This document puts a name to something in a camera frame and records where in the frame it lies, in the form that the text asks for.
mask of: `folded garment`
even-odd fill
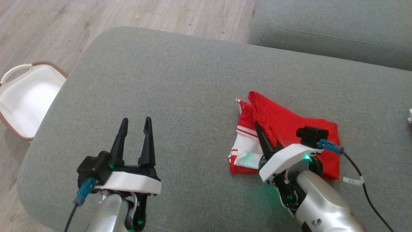
[[[258,92],[249,92],[250,104],[236,99],[240,116],[236,129],[237,137],[229,155],[231,173],[257,173],[259,160],[263,156],[255,131],[258,122],[270,142],[275,146],[287,147],[300,143],[296,130],[306,125],[327,129],[328,140],[340,145],[337,125],[321,118],[301,117],[285,107],[271,101]],[[339,178],[339,156],[331,151],[317,155],[323,162],[323,178]]]

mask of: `blue connector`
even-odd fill
[[[329,142],[325,139],[321,139],[319,141],[318,147],[320,149],[333,151],[334,153],[336,153],[338,155],[342,154],[342,152],[343,152],[343,147],[338,146],[338,145],[334,144],[333,142]]]
[[[96,180],[91,177],[87,178],[80,186],[77,192],[77,197],[74,199],[73,203],[81,207],[86,200],[87,195],[89,195],[93,191],[95,186]]]

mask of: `gray ottoman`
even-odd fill
[[[339,125],[370,197],[396,231],[411,231],[412,73],[382,66],[141,28],[99,36],[57,95],[18,179],[27,212],[62,231],[85,156],[109,150],[129,118],[124,159],[136,164],[152,117],[162,194],[150,197],[145,231],[283,231],[299,226],[258,175],[231,175],[235,99],[256,90],[292,111]],[[342,157],[341,176],[357,178]],[[370,231],[386,231],[360,186],[332,185]],[[100,197],[76,211],[84,231]]]
[[[250,44],[412,71],[412,2],[260,0]]]

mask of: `gray upholstered surface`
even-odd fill
[[[250,44],[412,70],[409,0],[260,0]]]
[[[137,163],[151,116],[162,194],[150,197],[145,231],[298,231],[273,187],[231,175],[237,97],[256,90],[308,117],[336,122],[370,197],[395,231],[411,231],[412,73],[382,66],[195,38],[115,28],[89,47],[56,97],[23,161],[22,204],[62,230],[77,191],[76,168],[108,150],[129,118],[124,158]],[[357,178],[341,159],[341,175]],[[362,188],[332,185],[370,231],[386,231]],[[71,225],[83,231],[90,196]]]

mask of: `red cloth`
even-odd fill
[[[340,145],[336,123],[321,118],[301,117],[255,91],[249,92],[248,99],[253,107],[254,121],[259,122],[274,146],[278,141],[283,147],[300,143],[296,130],[306,125],[327,129],[328,141]],[[323,162],[323,178],[339,179],[339,156],[325,150],[318,157]]]

